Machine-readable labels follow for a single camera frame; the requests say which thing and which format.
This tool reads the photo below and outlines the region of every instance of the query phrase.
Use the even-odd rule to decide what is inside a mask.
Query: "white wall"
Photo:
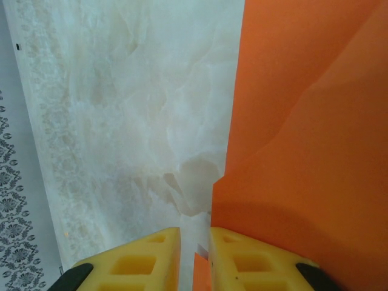
[[[244,1],[5,6],[64,267],[180,226],[188,290],[224,172]]]

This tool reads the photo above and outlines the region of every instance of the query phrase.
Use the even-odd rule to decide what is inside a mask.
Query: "black rubber pad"
[[[48,291],[76,291],[93,270],[92,264],[82,264],[66,271]]]
[[[296,264],[296,268],[314,291],[341,291],[341,288],[320,268],[304,263]]]

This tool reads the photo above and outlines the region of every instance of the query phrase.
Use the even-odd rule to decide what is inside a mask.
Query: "decorative border tile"
[[[5,110],[0,106],[0,113]],[[30,234],[33,226],[27,220],[30,212],[25,209],[26,197],[21,195],[24,187],[20,171],[15,170],[18,161],[12,159],[16,152],[9,143],[12,135],[6,132],[8,127],[8,119],[0,116],[0,267],[7,268],[2,274],[8,278],[7,291],[40,291],[46,282],[36,255],[38,246],[33,244],[35,236]]]

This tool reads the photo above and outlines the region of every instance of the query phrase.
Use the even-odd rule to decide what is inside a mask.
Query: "white marble wall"
[[[225,166],[243,0],[4,0],[65,269],[182,228]]]

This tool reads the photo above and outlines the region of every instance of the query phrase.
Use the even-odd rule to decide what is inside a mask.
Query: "orange panel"
[[[195,253],[193,291],[212,291],[209,262]]]
[[[380,0],[246,0],[226,172],[266,145]]]
[[[213,191],[212,226],[306,256],[350,290],[388,290],[387,15],[384,1],[279,133]]]

